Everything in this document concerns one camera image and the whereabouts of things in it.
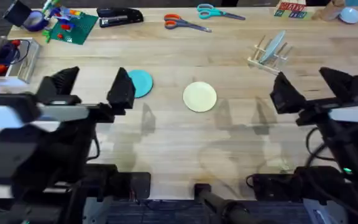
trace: green light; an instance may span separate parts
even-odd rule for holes
[[[345,171],[347,174],[352,174],[352,170],[349,168],[343,168],[343,171]]]

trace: pale yellow disc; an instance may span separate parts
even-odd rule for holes
[[[195,112],[210,110],[216,103],[214,88],[205,82],[194,82],[183,91],[183,101],[186,106]]]

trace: orange-handled scissors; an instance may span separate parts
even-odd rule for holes
[[[167,14],[164,16],[164,20],[165,20],[165,28],[167,29],[174,29],[176,27],[190,27],[205,32],[212,32],[212,30],[209,28],[187,22],[177,14]]]

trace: green lego baseplate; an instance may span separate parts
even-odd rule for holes
[[[94,24],[98,20],[98,17],[87,15],[85,13],[81,14],[80,19],[71,19],[70,22],[75,24],[75,27],[71,32],[63,30],[60,27],[59,23],[56,23],[53,29],[50,31],[50,38],[54,40],[61,40],[64,42],[83,45],[88,34],[91,32]],[[58,34],[62,34],[63,38],[60,39],[57,37]]]

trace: teal disc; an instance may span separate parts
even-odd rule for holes
[[[145,96],[152,89],[153,78],[145,70],[132,70],[128,75],[135,86],[135,98]]]

